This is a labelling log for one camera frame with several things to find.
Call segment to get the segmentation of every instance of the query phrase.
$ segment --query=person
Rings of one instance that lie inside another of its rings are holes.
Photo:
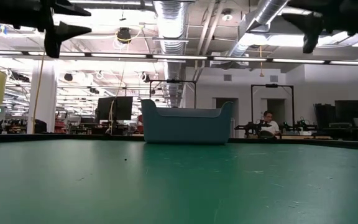
[[[261,131],[268,131],[274,135],[280,134],[280,128],[278,124],[273,120],[273,113],[271,111],[264,112],[264,119],[265,124],[271,125],[270,127],[262,127]]]

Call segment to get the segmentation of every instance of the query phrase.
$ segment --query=desk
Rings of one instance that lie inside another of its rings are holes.
[[[280,139],[332,139],[330,136],[301,136],[301,135],[286,135],[277,136]]]
[[[358,223],[358,149],[0,143],[0,223],[310,222]]]

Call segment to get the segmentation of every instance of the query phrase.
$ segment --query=blue storage tub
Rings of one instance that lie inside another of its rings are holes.
[[[148,143],[225,144],[230,137],[233,103],[221,109],[158,108],[142,100],[144,139]]]

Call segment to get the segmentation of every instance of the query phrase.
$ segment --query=door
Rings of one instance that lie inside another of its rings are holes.
[[[285,99],[267,99],[267,110],[273,113],[273,120],[277,124],[285,122]]]

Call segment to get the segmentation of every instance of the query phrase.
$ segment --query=ceiling duct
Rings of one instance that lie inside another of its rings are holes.
[[[252,42],[250,39],[253,38],[253,35],[249,32],[268,32],[270,22],[285,7],[287,2],[288,0],[260,0],[257,9],[245,15],[241,20],[238,27],[239,40],[234,47],[227,52],[226,56],[242,57]],[[214,67],[227,68],[233,65],[234,63],[229,62]]]
[[[185,22],[188,3],[178,1],[155,1],[155,12],[158,15],[157,25],[161,38],[170,39],[161,41],[163,54],[183,55],[185,43],[176,40],[182,39],[185,35]],[[181,63],[164,62],[165,79],[182,80],[183,67]],[[170,106],[179,106],[183,85],[167,85]]]
[[[231,57],[241,57],[248,49],[247,39],[249,31],[256,29],[262,25],[269,24],[277,14],[285,7],[288,0],[261,0],[258,3],[258,8],[254,11],[254,18],[244,16],[239,26],[239,41],[235,46],[226,54]]]

